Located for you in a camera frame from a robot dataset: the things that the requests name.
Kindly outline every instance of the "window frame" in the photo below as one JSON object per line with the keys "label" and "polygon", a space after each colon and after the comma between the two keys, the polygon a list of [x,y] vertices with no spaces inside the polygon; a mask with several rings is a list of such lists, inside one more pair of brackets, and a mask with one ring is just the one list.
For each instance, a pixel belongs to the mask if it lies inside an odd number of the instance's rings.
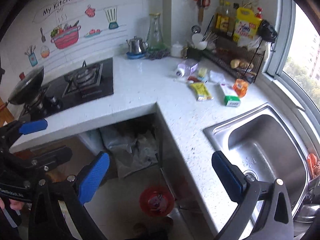
{"label": "window frame", "polygon": [[283,72],[293,37],[295,7],[296,3],[293,0],[278,0],[275,28],[279,35],[273,46],[274,52],[270,53],[263,71],[271,78],[278,80],[298,100],[303,108],[301,109],[299,106],[297,108],[306,113],[316,132],[320,134],[320,109],[316,107],[304,90]]}

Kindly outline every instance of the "white tiled wall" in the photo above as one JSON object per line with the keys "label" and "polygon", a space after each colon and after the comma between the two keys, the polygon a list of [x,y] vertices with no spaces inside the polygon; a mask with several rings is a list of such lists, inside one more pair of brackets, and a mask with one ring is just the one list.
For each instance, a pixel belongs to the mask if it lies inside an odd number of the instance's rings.
{"label": "white tiled wall", "polygon": [[[0,97],[6,101],[19,81],[19,74],[28,73],[32,67],[28,56],[24,55],[30,44],[36,45],[36,58],[39,65],[45,66],[45,79],[59,76],[67,70],[87,63],[102,60],[127,49],[126,39],[134,35],[147,38],[150,12],[161,12],[162,31],[167,45],[177,41],[185,44],[191,40],[191,27],[198,24],[198,8],[193,0],[81,0],[74,5],[66,5],[63,13],[68,16],[62,21],[73,24],[79,20],[79,40],[74,45],[59,50],[50,42],[50,32],[59,23],[59,13],[49,16],[40,23],[33,22],[35,14],[45,5],[52,5],[54,0],[32,0],[14,20],[0,42],[1,66],[6,70],[0,86]],[[204,10],[202,33],[207,28],[219,0],[211,0]],[[96,9],[96,15],[89,18],[84,12],[88,6]],[[264,8],[263,16],[272,24],[276,22],[277,0],[260,0]],[[117,5],[117,23],[119,28],[108,29],[108,21],[103,8]],[[46,42],[42,43],[40,28],[43,29]],[[103,30],[92,38],[84,35],[92,28]],[[42,59],[40,50],[43,45],[50,49],[49,57]],[[9,105],[14,113],[15,107]]]}
{"label": "white tiled wall", "polygon": [[[31,0],[16,17],[2,39],[1,66],[6,70],[0,86],[0,97],[3,101],[7,100],[19,81],[19,74],[21,72],[26,74],[32,69],[28,56],[24,54],[31,44],[36,45],[35,55],[38,61],[36,67],[44,65],[45,74],[47,74],[58,66],[61,69],[61,66],[79,64],[89,56],[94,58],[92,56],[96,55],[98,60],[101,55],[112,56],[114,51],[121,48],[127,49],[125,40],[134,35],[143,37],[145,40],[149,29],[148,14],[162,13],[162,0],[78,0],[73,4],[66,3],[60,12],[55,11],[49,17],[43,17],[43,8],[52,7],[53,11],[55,1]],[[94,17],[88,17],[85,14],[89,4],[96,9]],[[103,10],[110,6],[117,6],[119,28],[114,30],[108,29],[109,22]],[[65,23],[73,25],[77,20],[79,20],[78,25],[81,26],[78,41],[67,48],[57,49],[55,44],[51,43],[52,29],[57,24],[62,24],[62,27]],[[46,38],[45,42],[41,40],[40,28]],[[85,38],[84,35],[91,29],[101,29],[102,32],[97,36]],[[41,48],[44,45],[50,50],[47,58],[41,56]]]}

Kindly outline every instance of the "metal teapot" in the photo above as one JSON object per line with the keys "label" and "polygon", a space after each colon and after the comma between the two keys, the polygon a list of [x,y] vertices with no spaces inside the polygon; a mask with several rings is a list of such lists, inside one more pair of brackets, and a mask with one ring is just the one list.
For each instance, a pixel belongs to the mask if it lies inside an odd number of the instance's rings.
{"label": "metal teapot", "polygon": [[148,43],[143,42],[142,38],[135,36],[131,40],[126,40],[129,46],[129,52],[134,55],[143,54],[148,48]]}

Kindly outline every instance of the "yellow package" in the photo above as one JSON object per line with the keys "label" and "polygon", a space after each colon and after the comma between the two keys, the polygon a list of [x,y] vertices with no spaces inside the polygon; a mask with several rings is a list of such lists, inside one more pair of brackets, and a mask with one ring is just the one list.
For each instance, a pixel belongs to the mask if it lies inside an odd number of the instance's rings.
{"label": "yellow package", "polygon": [[228,16],[221,16],[221,19],[220,19],[220,31],[224,32],[224,33],[227,33],[228,24],[229,24],[229,17]]}
{"label": "yellow package", "polygon": [[261,21],[262,19],[256,17],[252,10],[243,7],[238,8],[233,40],[237,43],[242,38],[253,40]]}
{"label": "yellow package", "polygon": [[213,99],[208,89],[202,82],[197,82],[189,85],[195,92],[197,96],[197,101],[205,101]]}

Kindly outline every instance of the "white bottle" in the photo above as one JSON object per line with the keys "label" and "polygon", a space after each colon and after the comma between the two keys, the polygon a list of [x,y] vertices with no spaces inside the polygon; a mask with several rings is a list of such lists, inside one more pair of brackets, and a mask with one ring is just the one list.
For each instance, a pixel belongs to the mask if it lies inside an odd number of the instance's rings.
{"label": "white bottle", "polygon": [[178,77],[190,76],[198,67],[198,62],[194,59],[188,58],[182,61],[177,68],[176,75]]}

